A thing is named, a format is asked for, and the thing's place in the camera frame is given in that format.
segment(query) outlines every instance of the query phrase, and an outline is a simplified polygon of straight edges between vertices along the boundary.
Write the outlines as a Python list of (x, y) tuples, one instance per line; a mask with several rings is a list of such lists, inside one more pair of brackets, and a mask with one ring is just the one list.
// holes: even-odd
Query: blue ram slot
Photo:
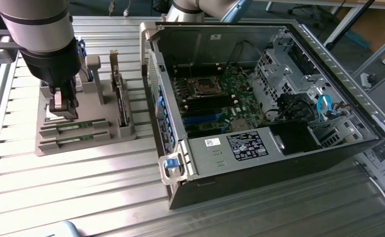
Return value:
[(217, 120), (220, 120), (218, 115), (209, 115), (209, 116), (202, 116), (202, 117), (185, 118), (184, 122), (185, 124), (189, 124), (189, 123), (209, 122), (209, 121), (217, 121)]

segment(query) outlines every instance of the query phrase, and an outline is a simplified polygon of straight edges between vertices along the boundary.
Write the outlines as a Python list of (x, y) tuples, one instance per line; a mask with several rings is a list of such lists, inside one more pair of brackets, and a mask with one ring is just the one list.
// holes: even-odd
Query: floor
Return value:
[[(108, 16), (109, 15), (109, 4), (110, 0), (72, 0), (70, 1), (70, 12), (73, 15), (85, 15), (85, 16)], [(150, 0), (134, 0), (130, 7), (130, 15), (132, 16), (160, 16), (161, 13), (150, 10), (152, 7)], [(293, 15), (288, 14), (288, 9), (296, 6), (296, 4), (288, 3), (276, 3), (273, 6), (272, 12), (267, 12), (267, 2), (254, 2), (248, 13), (246, 18), (288, 18), (297, 19), (299, 22), (307, 24), (315, 34), (320, 35), (320, 40), (324, 40), (329, 37), (329, 34), (335, 30), (337, 25), (336, 22), (331, 22), (331, 16), (325, 16), (324, 24), (328, 23), (325, 30), (321, 32), (324, 28), (324, 24), (320, 28), (313, 27), (313, 23), (316, 19), (312, 18), (311, 9), (296, 10)], [(129, 5), (129, 0), (116, 0), (116, 10), (113, 12), (114, 16), (122, 16), (124, 11)], [(5, 28), (5, 24), (0, 20), (0, 29)], [(365, 60), (371, 57), (373, 52), (361, 47), (348, 38), (344, 38), (333, 49), (333, 54), (344, 64), (345, 68), (352, 73), (360, 65), (365, 62)], [(385, 65), (379, 61), (373, 63), (373, 65), (368, 69), (369, 73), (377, 74), (377, 78), (381, 79), (385, 77)]]

